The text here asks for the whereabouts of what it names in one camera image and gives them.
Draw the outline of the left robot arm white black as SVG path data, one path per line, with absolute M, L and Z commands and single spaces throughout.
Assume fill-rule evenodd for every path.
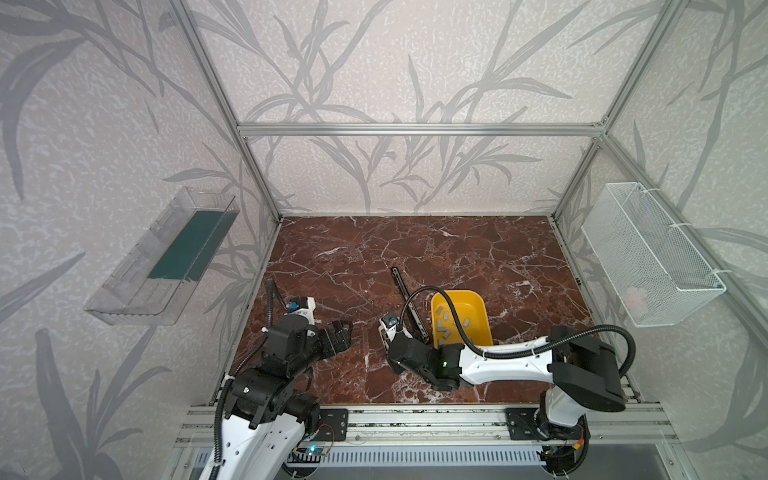
M 273 479 L 289 454 L 320 428 L 319 399 L 295 384 L 319 360 L 351 347 L 353 323 L 319 328 L 283 316 L 265 334 L 261 361 L 225 380 L 217 403 L 212 456 L 203 479 Z

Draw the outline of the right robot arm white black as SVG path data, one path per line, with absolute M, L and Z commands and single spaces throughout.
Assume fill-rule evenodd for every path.
M 381 325 L 387 360 L 400 374 L 411 371 L 437 391 L 501 381 L 549 384 L 539 406 L 539 430 L 572 429 L 589 411 L 621 412 L 621 378 L 636 357 L 624 328 L 599 325 L 583 331 L 557 326 L 536 340 L 496 346 L 426 345 L 397 325 Z

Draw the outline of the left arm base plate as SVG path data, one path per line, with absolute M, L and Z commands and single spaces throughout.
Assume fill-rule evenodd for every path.
M 313 435 L 312 440 L 326 443 L 345 441 L 349 414 L 347 408 L 322 408 L 318 430 Z

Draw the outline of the aluminium frame crossbar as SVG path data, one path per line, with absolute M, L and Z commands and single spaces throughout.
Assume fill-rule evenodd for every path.
M 600 124 L 589 123 L 243 123 L 242 137 L 265 136 L 564 136 L 595 137 Z

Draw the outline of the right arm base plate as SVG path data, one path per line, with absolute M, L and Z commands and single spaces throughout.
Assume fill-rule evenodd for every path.
M 587 436 L 584 417 L 580 418 L 573 427 L 545 423 L 539 418 L 538 407 L 506 408 L 504 418 L 511 440 L 576 442 Z

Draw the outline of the yellow plastic tray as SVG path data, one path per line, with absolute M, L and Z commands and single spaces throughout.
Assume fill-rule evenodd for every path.
M 476 346 L 492 346 L 493 339 L 484 300 L 472 290 L 447 290 L 454 304 L 463 331 Z M 440 294 L 430 302 L 433 346 L 462 344 L 448 303 Z

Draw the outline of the clear plastic wall bin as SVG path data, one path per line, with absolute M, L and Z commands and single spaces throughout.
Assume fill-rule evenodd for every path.
M 112 326 L 175 324 L 239 213 L 233 194 L 181 188 L 85 311 Z

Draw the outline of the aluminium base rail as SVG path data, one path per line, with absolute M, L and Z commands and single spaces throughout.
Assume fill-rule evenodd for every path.
M 349 425 L 338 446 L 501 445 L 511 440 L 504 410 L 512 404 L 345 405 Z M 630 403 L 619 413 L 587 415 L 590 443 L 678 444 L 677 433 L 659 404 Z

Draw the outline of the green circuit board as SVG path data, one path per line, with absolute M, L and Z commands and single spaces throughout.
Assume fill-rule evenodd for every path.
M 288 460 L 292 463 L 320 463 L 330 451 L 330 445 L 298 446 L 289 453 Z

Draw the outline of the black stapler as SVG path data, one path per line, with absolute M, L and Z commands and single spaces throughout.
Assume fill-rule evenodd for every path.
M 408 290 L 407 286 L 405 285 L 405 282 L 402 278 L 402 275 L 397 267 L 392 267 L 390 269 L 394 283 L 403 297 L 404 301 L 407 301 L 410 297 L 411 293 Z M 414 304 L 412 302 L 408 303 L 406 305 L 406 310 L 403 315 L 405 323 L 410 328 L 411 334 L 420 340 L 422 343 L 429 344 L 430 343 L 430 334 L 428 333 L 425 324 L 423 323 L 420 315 L 418 314 Z

